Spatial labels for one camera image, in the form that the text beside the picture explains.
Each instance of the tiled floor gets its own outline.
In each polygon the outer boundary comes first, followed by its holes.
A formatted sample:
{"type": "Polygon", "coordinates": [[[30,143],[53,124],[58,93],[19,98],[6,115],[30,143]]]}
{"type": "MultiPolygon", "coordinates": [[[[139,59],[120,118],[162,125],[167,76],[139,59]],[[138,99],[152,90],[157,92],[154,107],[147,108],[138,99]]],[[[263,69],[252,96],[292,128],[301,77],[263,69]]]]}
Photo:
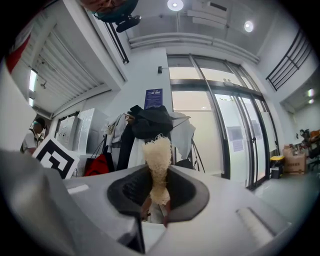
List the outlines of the tiled floor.
{"type": "Polygon", "coordinates": [[[320,192],[319,171],[305,175],[283,175],[264,182],[253,193],[275,208],[289,222],[303,218],[320,192]]]}

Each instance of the white ceiling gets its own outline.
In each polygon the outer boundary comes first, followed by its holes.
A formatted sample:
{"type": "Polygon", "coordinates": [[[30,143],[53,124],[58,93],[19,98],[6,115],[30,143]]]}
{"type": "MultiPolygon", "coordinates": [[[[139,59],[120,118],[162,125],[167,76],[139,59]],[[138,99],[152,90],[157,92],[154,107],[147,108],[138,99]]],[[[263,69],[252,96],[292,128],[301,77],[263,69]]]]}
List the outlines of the white ceiling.
{"type": "Polygon", "coordinates": [[[279,7],[273,0],[211,0],[227,8],[226,19],[229,28],[220,29],[193,23],[192,17],[187,16],[187,11],[192,9],[193,2],[207,2],[206,0],[182,1],[184,7],[178,14],[168,8],[168,0],[139,0],[133,14],[140,15],[142,20],[139,25],[132,28],[132,33],[128,33],[128,36],[132,38],[177,31],[201,34],[225,40],[256,55],[279,7]],[[254,24],[251,33],[244,30],[246,21],[252,21],[254,24]]]}
{"type": "Polygon", "coordinates": [[[36,17],[22,60],[27,65],[31,64],[34,45],[49,17],[55,18],[56,25],[37,57],[34,104],[52,113],[103,82],[94,69],[95,55],[63,1],[53,4],[36,17]]]}
{"type": "Polygon", "coordinates": [[[282,104],[286,109],[289,108],[288,110],[293,108],[294,111],[299,111],[309,104],[308,101],[311,99],[307,95],[309,89],[314,90],[312,99],[315,99],[315,101],[320,100],[320,68],[316,69],[309,79],[293,94],[286,98],[282,104]]]}

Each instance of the black cap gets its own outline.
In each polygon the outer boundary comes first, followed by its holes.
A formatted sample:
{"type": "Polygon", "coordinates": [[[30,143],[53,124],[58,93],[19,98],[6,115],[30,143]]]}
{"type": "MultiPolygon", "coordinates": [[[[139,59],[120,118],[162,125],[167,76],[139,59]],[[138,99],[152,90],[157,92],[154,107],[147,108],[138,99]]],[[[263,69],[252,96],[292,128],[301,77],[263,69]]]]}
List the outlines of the black cap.
{"type": "Polygon", "coordinates": [[[46,127],[46,121],[42,117],[38,117],[34,121],[39,123],[41,125],[42,129],[44,129],[46,127]]]}

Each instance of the blue sign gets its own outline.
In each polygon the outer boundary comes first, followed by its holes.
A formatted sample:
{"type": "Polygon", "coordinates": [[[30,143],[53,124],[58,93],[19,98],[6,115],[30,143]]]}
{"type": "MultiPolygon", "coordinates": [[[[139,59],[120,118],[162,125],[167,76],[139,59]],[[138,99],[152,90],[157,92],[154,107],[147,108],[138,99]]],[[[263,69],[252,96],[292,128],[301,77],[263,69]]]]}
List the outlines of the blue sign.
{"type": "Polygon", "coordinates": [[[162,106],[162,88],[146,90],[144,109],[146,110],[151,107],[158,108],[160,106],[162,106]]]}

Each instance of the ceiling light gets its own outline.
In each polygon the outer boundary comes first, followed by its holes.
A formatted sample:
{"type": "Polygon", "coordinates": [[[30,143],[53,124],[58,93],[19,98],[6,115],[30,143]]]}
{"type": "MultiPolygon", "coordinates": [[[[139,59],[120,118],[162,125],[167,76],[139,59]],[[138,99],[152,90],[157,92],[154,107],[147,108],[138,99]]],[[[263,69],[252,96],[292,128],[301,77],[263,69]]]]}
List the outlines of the ceiling light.
{"type": "Polygon", "coordinates": [[[34,100],[33,100],[32,98],[29,98],[29,105],[30,105],[31,107],[34,106],[34,100]]]}
{"type": "Polygon", "coordinates": [[[35,91],[36,78],[37,78],[37,72],[31,69],[30,79],[29,79],[29,89],[33,92],[35,91]]]}
{"type": "Polygon", "coordinates": [[[310,89],[310,90],[308,90],[307,94],[308,94],[308,97],[312,97],[313,95],[315,95],[315,90],[310,89]]]}
{"type": "Polygon", "coordinates": [[[251,21],[246,21],[244,23],[244,30],[247,32],[252,32],[252,30],[254,30],[254,24],[251,21]]]}
{"type": "Polygon", "coordinates": [[[184,7],[184,2],[182,0],[169,0],[167,5],[170,10],[177,12],[184,7]]]}

